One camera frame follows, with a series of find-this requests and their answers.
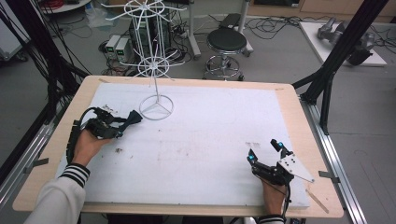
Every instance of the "black post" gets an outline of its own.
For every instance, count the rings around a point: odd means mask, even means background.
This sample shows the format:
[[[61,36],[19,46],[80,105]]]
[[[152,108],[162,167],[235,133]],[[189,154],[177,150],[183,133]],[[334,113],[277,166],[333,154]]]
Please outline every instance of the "black post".
[[[324,91],[320,112],[320,127],[326,134],[329,134],[327,121],[332,93],[332,80],[344,60],[353,52],[355,45],[387,2],[388,0],[365,0],[319,70],[313,75],[292,84],[297,89],[312,82],[308,90],[301,95],[303,101],[307,101],[312,105],[317,102],[318,97]]]

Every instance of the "stool seat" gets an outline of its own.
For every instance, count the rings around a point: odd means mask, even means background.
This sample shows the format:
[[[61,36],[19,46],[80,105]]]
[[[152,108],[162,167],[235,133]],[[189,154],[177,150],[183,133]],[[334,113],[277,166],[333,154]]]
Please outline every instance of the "stool seat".
[[[212,49],[239,51],[247,45],[247,40],[233,29],[218,29],[207,36],[207,43]]]

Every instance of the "sleeve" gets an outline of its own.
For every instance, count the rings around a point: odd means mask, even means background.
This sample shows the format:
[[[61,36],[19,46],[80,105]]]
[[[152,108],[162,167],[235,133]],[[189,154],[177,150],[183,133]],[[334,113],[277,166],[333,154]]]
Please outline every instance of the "sleeve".
[[[64,169],[62,175],[43,186],[35,209],[25,224],[76,224],[85,201],[85,182],[90,171],[76,163]]]
[[[280,215],[268,215],[259,217],[259,224],[284,224],[286,219]]]

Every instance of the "wooden table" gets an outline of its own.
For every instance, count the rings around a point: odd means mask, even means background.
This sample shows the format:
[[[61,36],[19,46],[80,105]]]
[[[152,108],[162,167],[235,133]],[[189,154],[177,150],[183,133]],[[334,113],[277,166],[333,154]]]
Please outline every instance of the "wooden table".
[[[148,84],[147,78],[126,77],[86,77],[74,100],[66,110],[61,122],[53,133],[40,159],[49,158],[49,163],[37,166],[27,178],[13,208],[17,211],[32,211],[35,199],[41,187],[53,177],[62,155],[64,154],[72,123],[91,103],[97,87],[101,83]],[[159,85],[220,87],[232,89],[261,89],[276,92],[283,119],[289,131],[294,152],[308,171],[316,179],[311,184],[304,182],[310,206],[304,209],[289,209],[287,217],[341,217],[344,212],[338,196],[329,178],[318,176],[318,171],[327,171],[318,151],[314,135],[309,127],[304,111],[294,88],[289,84],[224,82],[193,79],[159,78]],[[257,217],[264,215],[260,206],[226,206],[226,205],[171,205],[171,204],[131,204],[131,203],[85,203],[83,212],[125,213],[125,214],[166,214],[166,215],[201,215]]]

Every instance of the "white mat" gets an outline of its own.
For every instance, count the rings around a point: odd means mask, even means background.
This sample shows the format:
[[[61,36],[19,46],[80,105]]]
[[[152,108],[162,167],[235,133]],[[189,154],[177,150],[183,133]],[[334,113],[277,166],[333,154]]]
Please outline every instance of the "white mat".
[[[305,36],[308,38],[309,43],[315,50],[322,62],[326,61],[332,51],[333,45],[326,39],[318,39],[318,28],[322,27],[326,22],[300,22],[300,27],[302,28]],[[335,23],[332,26],[332,31],[334,31],[339,23]],[[364,61],[361,66],[385,66],[387,63],[375,52],[375,50],[370,50],[373,53],[366,61]]]
[[[279,159],[270,145],[272,138],[292,150],[276,93],[159,88],[174,101],[175,111],[163,120],[143,119],[102,148],[89,164],[86,201],[263,204],[262,184],[251,173],[248,150],[252,147],[267,165]],[[148,85],[101,84],[91,106],[108,105],[117,111],[114,116],[126,118],[153,93]],[[291,190],[290,206],[309,206],[301,179],[294,178]]]

